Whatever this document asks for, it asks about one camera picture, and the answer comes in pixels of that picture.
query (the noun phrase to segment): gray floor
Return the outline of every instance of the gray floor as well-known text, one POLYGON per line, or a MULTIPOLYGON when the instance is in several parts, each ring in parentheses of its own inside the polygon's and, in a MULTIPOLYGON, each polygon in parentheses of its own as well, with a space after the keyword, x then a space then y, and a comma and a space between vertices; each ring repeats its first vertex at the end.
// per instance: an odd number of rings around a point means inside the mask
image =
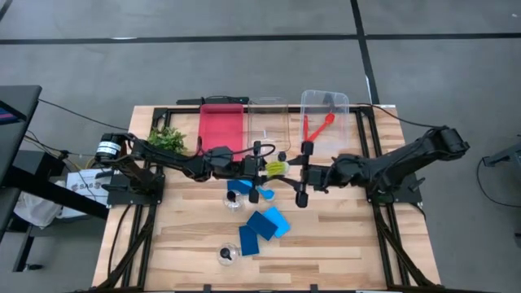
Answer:
MULTIPOLYGON (((521 32, 515 0, 363 0, 360 8, 366 33, 521 32)), ((355 32, 349 1, 340 0, 14 0, 0 22, 4 39, 355 32)), ((382 103, 396 104, 410 120, 453 126, 471 145, 463 159, 418 173, 427 178, 422 194, 442 282, 519 292, 521 248, 513 231, 521 230, 521 214, 481 195, 475 167, 519 140, 521 39, 372 41, 369 50, 382 103)), ((42 85, 43 99, 121 126, 134 105, 211 94, 298 103, 303 90, 322 89, 369 101, 356 41, 0 46, 0 64, 1 85, 42 85)), ((110 131, 45 104, 30 129, 47 144, 85 154, 110 131)), ((425 131, 403 129, 408 142, 425 131)), ((521 204, 519 177, 508 165, 481 177, 491 196, 521 204)), ((46 265, 40 272, 11 273, 21 237, 4 238, 0 291, 88 287, 103 223, 55 229, 57 237, 37 239, 32 250, 31 262, 46 265)))

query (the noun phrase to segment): blue block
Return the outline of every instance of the blue block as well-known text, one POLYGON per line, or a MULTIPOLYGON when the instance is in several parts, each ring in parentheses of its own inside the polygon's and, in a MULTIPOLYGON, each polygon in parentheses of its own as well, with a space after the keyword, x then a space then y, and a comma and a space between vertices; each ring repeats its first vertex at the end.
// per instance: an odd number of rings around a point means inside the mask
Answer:
POLYGON ((241 195, 248 195, 252 188, 252 183, 245 180, 229 180, 226 186, 228 190, 236 190, 241 195))
MULTIPOLYGON (((243 183, 245 186, 249 186, 249 188, 251 189, 253 184, 251 181, 248 181, 248 180, 239 180, 239 182, 243 183)), ((246 193, 244 193, 245 195, 249 195, 249 189, 247 190, 246 193)), ((260 195, 262 195, 262 197, 266 200, 271 200, 274 198, 275 196, 275 192, 273 190, 265 190, 263 189, 262 187, 258 186, 257 187, 257 191, 259 191, 260 195)))
POLYGON ((260 187, 257 187, 257 190, 266 200, 271 200, 275 197, 275 192, 273 190, 263 190, 260 187))
POLYGON ((264 212, 264 216, 278 227, 277 231, 275 231, 275 237, 277 238, 281 238, 291 228, 290 223, 287 222, 286 218, 276 207, 269 208, 264 212))
POLYGON ((257 234, 252 228, 246 225, 240 226, 239 237, 241 238, 241 254, 243 256, 251 256, 259 253, 257 234))
POLYGON ((265 216, 262 216, 260 212, 254 212, 246 225, 266 240, 270 240, 277 230, 277 226, 270 220, 266 219, 265 216))

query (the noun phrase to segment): artificial plant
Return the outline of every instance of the artificial plant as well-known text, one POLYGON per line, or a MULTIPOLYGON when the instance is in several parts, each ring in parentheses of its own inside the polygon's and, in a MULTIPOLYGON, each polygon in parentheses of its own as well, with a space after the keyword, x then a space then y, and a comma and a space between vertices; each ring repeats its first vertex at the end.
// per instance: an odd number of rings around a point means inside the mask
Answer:
POLYGON ((181 154, 183 151, 186 151, 185 143, 183 142, 185 137, 185 134, 180 133, 174 127, 154 128, 148 137, 148 142, 154 147, 181 154))

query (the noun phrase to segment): black cable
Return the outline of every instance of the black cable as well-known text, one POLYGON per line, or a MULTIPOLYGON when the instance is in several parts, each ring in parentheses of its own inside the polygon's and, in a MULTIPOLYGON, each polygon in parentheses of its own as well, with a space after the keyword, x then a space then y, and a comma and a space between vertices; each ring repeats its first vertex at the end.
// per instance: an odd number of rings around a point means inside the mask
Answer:
POLYGON ((52 157, 55 158, 55 156, 53 154, 51 154, 48 150, 46 150, 45 148, 43 148, 43 146, 40 146, 39 144, 37 144, 36 142, 33 142, 33 141, 30 141, 30 140, 27 140, 26 142, 28 143, 32 143, 35 147, 39 148, 40 150, 42 150, 44 153, 46 153, 47 155, 50 155, 52 157))
POLYGON ((416 126, 420 126, 420 127, 427 127, 427 128, 433 128, 433 129, 440 129, 440 128, 443 128, 444 126, 434 126, 434 125, 426 125, 426 124, 422 124, 422 123, 417 123, 417 122, 413 122, 413 121, 409 121, 409 120, 405 120, 403 118, 400 118, 394 114, 392 114, 391 112, 383 109, 382 107, 379 107, 379 106, 376 106, 376 105, 373 105, 373 104, 370 104, 370 103, 358 103, 357 105, 366 105, 366 106, 371 106, 371 107, 375 107, 375 108, 378 108, 382 111, 384 111, 385 113, 387 113, 389 116, 395 118, 395 119, 398 119, 400 120, 401 122, 405 122, 405 123, 408 123, 410 125, 416 125, 416 126))
POLYGON ((509 207, 509 208, 521 208, 521 205, 515 205, 515 204, 509 204, 509 203, 501 203, 501 202, 498 202, 495 199, 493 199, 493 198, 491 198, 490 196, 487 195, 487 193, 485 192, 485 189, 481 185, 481 180, 479 179, 479 167, 481 167, 482 163, 483 163, 483 159, 479 160, 478 167, 475 170, 475 177, 476 177, 476 179, 478 181, 478 185, 479 185, 479 188, 481 189, 481 193, 483 193, 483 195, 488 200, 490 200, 491 202, 493 202, 495 204, 499 204, 499 205, 502 205, 502 206, 505 206, 505 207, 509 207))
POLYGON ((227 95, 212 95, 212 96, 208 96, 203 99, 206 101, 207 99, 212 99, 212 98, 226 98, 228 100, 228 103, 241 103, 240 99, 243 97, 232 97, 232 96, 227 96, 227 95))
POLYGON ((120 233, 121 223, 123 223, 123 219, 125 218, 125 215, 129 211, 129 209, 130 209, 130 204, 127 205, 127 207, 123 211, 123 214, 121 215, 120 221, 117 223, 116 233, 114 234, 114 240, 112 241, 111 253, 108 256, 107 278, 109 278, 111 275, 112 255, 114 254, 114 248, 116 247, 117 235, 120 233))
POLYGON ((412 206, 415 207, 417 210, 419 210, 419 211, 422 213, 423 218, 427 219, 427 216, 425 215, 425 212, 423 211, 422 208, 420 208, 420 207, 418 206, 417 203, 410 203, 410 205, 412 205, 412 206))
POLYGON ((36 143, 40 144, 40 145, 41 145, 42 147, 44 147, 44 148, 48 148, 48 149, 50 149, 50 150, 52 150, 52 151, 58 151, 58 152, 60 152, 60 153, 64 153, 64 154, 67 154, 67 155, 78 155, 78 156, 91 156, 91 157, 94 157, 94 155, 89 155, 89 154, 80 154, 80 153, 75 153, 75 152, 71 152, 71 151, 67 151, 67 150, 60 150, 60 149, 57 149, 57 148, 55 148, 55 147, 48 146, 48 145, 46 145, 45 143, 40 142, 40 140, 38 140, 38 139, 36 138, 36 135, 34 135, 34 133, 33 133, 32 131, 28 130, 28 132, 30 132, 30 133, 34 136, 34 138, 31 138, 31 137, 28 136, 28 135, 24 135, 24 137, 27 138, 27 139, 29 139, 29 140, 32 140, 33 142, 36 142, 36 143))
POLYGON ((66 111, 66 112, 69 112, 69 113, 71 113, 71 114, 74 114, 74 115, 76 115, 76 116, 79 116, 79 117, 81 117, 81 118, 83 118, 83 119, 90 120, 90 121, 92 121, 92 122, 94 122, 94 123, 98 123, 98 124, 100 124, 100 125, 105 125, 105 126, 108 126, 108 127, 112 127, 112 128, 114 128, 114 129, 120 129, 120 130, 124 130, 124 131, 129 131, 129 129, 122 128, 122 127, 119 127, 119 126, 110 125, 110 124, 107 124, 107 123, 104 123, 104 122, 101 122, 101 121, 98 121, 98 120, 95 120, 95 119, 89 118, 89 117, 87 117, 87 116, 84 116, 84 115, 82 115, 82 114, 79 114, 79 113, 76 113, 76 112, 74 112, 74 111, 71 111, 71 110, 69 110, 69 109, 67 109, 67 108, 65 108, 65 107, 60 106, 60 105, 56 105, 55 103, 47 102, 46 100, 43 100, 43 99, 41 99, 41 98, 39 98, 38 101, 40 101, 40 102, 42 102, 42 103, 46 103, 46 104, 51 105, 51 106, 54 106, 54 107, 57 107, 57 108, 60 108, 60 109, 62 109, 62 110, 64 110, 64 111, 66 111))
MULTIPOLYGON (((87 184, 87 181, 86 181, 85 178, 81 175, 81 169, 78 168, 78 167, 76 167, 76 166, 71 162, 71 160, 69 160, 68 158, 64 158, 64 160, 67 160, 67 162, 71 163, 71 165, 73 165, 74 168, 76 168, 78 175, 80 175, 81 180, 82 180, 83 183, 85 184, 85 188, 86 188, 86 189, 87 189, 87 190, 92 194, 92 196, 94 197, 94 200, 95 200, 95 201, 98 201, 98 198, 96 197, 96 195, 94 195, 94 193, 92 192, 92 190, 90 190, 89 185, 87 184)), ((71 169, 70 169, 66 164, 65 164, 65 168, 67 168, 67 170, 68 170, 69 172, 72 173, 71 169)))
MULTIPOLYGON (((271 151, 268 151, 267 153, 265 154, 262 154, 262 155, 256 155, 255 157, 256 158, 264 158, 268 155, 271 155, 275 152, 275 149, 276 149, 276 146, 274 144, 271 144, 271 143, 263 143, 261 144, 260 146, 258 146, 259 148, 262 148, 262 147, 271 147, 271 151)), ((244 150, 241 150, 241 151, 232 151, 232 155, 238 155, 238 154, 242 154, 242 153, 245 153, 247 151, 253 151, 255 150, 255 147, 249 147, 247 149, 244 149, 244 150)))

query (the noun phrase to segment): wire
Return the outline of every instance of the wire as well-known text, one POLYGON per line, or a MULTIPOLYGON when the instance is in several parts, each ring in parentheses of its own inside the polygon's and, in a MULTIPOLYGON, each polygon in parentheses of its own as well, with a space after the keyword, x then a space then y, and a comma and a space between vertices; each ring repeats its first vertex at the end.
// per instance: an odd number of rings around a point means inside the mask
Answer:
POLYGON ((57 152, 59 152, 59 153, 65 153, 65 154, 67 154, 67 155, 78 155, 78 156, 91 156, 91 157, 94 157, 94 155, 89 155, 89 154, 80 154, 80 153, 71 152, 71 151, 67 151, 67 150, 59 150, 59 149, 57 149, 57 148, 55 148, 55 147, 48 146, 48 145, 46 145, 45 143, 40 142, 40 140, 38 140, 38 139, 36 138, 36 135, 34 135, 34 133, 33 133, 32 131, 28 130, 28 132, 30 132, 30 133, 34 136, 34 138, 31 138, 31 137, 28 136, 28 135, 24 135, 24 138, 27 138, 27 139, 29 139, 29 140, 35 142, 35 143, 38 143, 39 145, 41 145, 42 147, 44 147, 44 148, 46 148, 46 149, 50 149, 50 150, 52 150, 52 151, 57 151, 57 152))
POLYGON ((50 155, 50 156, 53 156, 55 157, 54 154, 50 153, 48 150, 46 150, 45 148, 43 148, 43 146, 40 146, 39 144, 35 143, 34 141, 31 141, 31 140, 28 140, 26 139, 25 140, 26 142, 29 142, 29 143, 32 143, 35 147, 39 148, 40 150, 42 150, 44 153, 46 153, 47 155, 50 155))
POLYGON ((78 175, 80 175, 80 178, 81 180, 83 181, 83 183, 85 184, 85 188, 92 194, 92 196, 94 197, 94 200, 95 201, 98 201, 98 198, 96 197, 97 195, 94 195, 94 193, 92 192, 92 190, 90 190, 89 188, 89 185, 87 184, 87 181, 85 180, 85 178, 81 175, 81 168, 77 165, 77 164, 74 164, 71 160, 69 160, 68 158, 64 158, 65 160, 67 160, 67 162, 71 163, 72 165, 74 165, 74 167, 76 167, 77 169, 77 173, 78 175))
POLYGON ((40 150, 43 150, 44 152, 46 152, 47 154, 49 155, 53 155, 53 156, 58 156, 56 155, 55 153, 53 153, 52 151, 50 151, 47 147, 45 147, 41 142, 40 140, 38 139, 38 137, 36 136, 36 134, 34 134, 33 131, 27 129, 27 132, 32 134, 34 136, 34 138, 29 138, 27 136, 24 136, 24 138, 28 138, 28 139, 25 139, 26 142, 31 142, 33 145, 35 145, 36 147, 38 147, 40 150))
POLYGON ((42 102, 42 103, 46 103, 46 104, 51 105, 51 106, 54 106, 54 107, 57 107, 57 108, 62 109, 62 110, 64 110, 64 111, 66 111, 66 112, 69 112, 69 113, 71 113, 71 114, 74 114, 74 115, 76 115, 76 116, 79 116, 79 117, 81 117, 81 118, 83 118, 83 119, 90 120, 90 121, 92 121, 92 122, 94 122, 94 123, 98 123, 98 124, 100 124, 100 125, 105 125, 105 126, 108 126, 108 127, 112 127, 113 129, 120 129, 120 130, 124 130, 124 131, 129 131, 129 129, 126 129, 126 128, 123 128, 123 127, 119 127, 119 126, 110 125, 110 124, 107 124, 107 123, 104 123, 104 122, 101 122, 101 121, 98 121, 98 120, 95 120, 95 119, 89 118, 89 117, 87 117, 87 116, 84 116, 84 115, 82 115, 82 114, 79 114, 79 113, 76 113, 76 112, 74 112, 74 111, 71 111, 71 110, 69 110, 69 109, 67 109, 67 108, 65 108, 65 107, 60 106, 60 105, 56 105, 55 103, 47 102, 46 100, 43 100, 43 99, 41 99, 41 98, 39 98, 38 101, 40 101, 40 102, 42 102))
POLYGON ((409 121, 409 120, 405 120, 403 118, 400 118, 394 114, 392 114, 391 112, 383 109, 382 107, 379 107, 379 106, 376 106, 376 105, 373 105, 373 104, 370 104, 370 103, 358 103, 357 105, 366 105, 366 106, 371 106, 371 107, 375 107, 375 108, 378 108, 382 111, 384 111, 385 113, 387 113, 389 116, 395 118, 395 119, 398 119, 400 120, 401 122, 405 122, 405 123, 408 123, 410 125, 416 125, 416 126, 420 126, 420 127, 427 127, 427 128, 433 128, 433 129, 440 129, 440 128, 444 128, 444 126, 434 126, 434 125, 426 125, 426 124, 422 124, 422 123, 417 123, 417 122, 413 122, 413 121, 409 121))
POLYGON ((419 211, 422 213, 423 218, 427 219, 427 216, 425 215, 425 212, 423 211, 422 208, 420 208, 420 206, 418 206, 417 203, 410 203, 410 205, 412 205, 412 206, 415 207, 417 210, 419 210, 419 211))
POLYGON ((116 233, 114 234, 114 240, 112 241, 111 253, 110 253, 110 255, 108 256, 107 278, 109 278, 109 277, 110 277, 110 274, 111 274, 112 255, 114 255, 114 248, 116 247, 117 235, 120 233, 121 223, 123 223, 123 219, 125 218, 125 215, 126 215, 127 212, 129 211, 129 209, 130 209, 130 204, 127 205, 127 207, 126 207, 125 210, 123 211, 123 214, 121 215, 120 221, 117 223, 116 233))
POLYGON ((515 205, 515 204, 509 204, 509 203, 501 203, 501 202, 498 202, 495 199, 493 199, 493 198, 491 198, 490 196, 487 195, 487 193, 485 192, 485 189, 483 188, 483 185, 481 185, 481 180, 479 179, 479 167, 481 167, 482 163, 483 163, 483 159, 479 160, 478 167, 475 170, 475 177, 476 177, 476 180, 478 181, 478 185, 479 185, 479 188, 481 189, 481 193, 483 193, 483 195, 488 200, 490 200, 491 202, 493 202, 495 204, 499 204, 499 205, 502 205, 504 207, 509 207, 509 208, 521 208, 521 205, 515 205))
MULTIPOLYGON (((268 156, 268 155, 273 154, 273 153, 275 152, 275 150, 276 150, 275 145, 274 145, 274 144, 271 144, 271 143, 263 143, 263 144, 261 144, 260 146, 258 146, 258 148, 262 148, 262 147, 271 147, 272 149, 271 149, 271 151, 268 151, 268 152, 265 153, 265 154, 262 154, 262 155, 256 155, 256 156, 255 156, 256 158, 264 158, 264 157, 266 157, 266 156, 268 156)), ((238 154, 245 153, 245 152, 247 152, 247 151, 253 151, 253 150, 255 150, 255 148, 256 148, 255 146, 254 146, 254 147, 252 146, 252 147, 249 147, 249 148, 244 149, 244 150, 241 150, 241 151, 232 151, 232 155, 238 155, 238 154)))
POLYGON ((89 168, 89 167, 92 165, 92 162, 94 161, 94 159, 95 159, 94 157, 91 158, 91 159, 87 162, 87 164, 85 165, 85 168, 89 168))

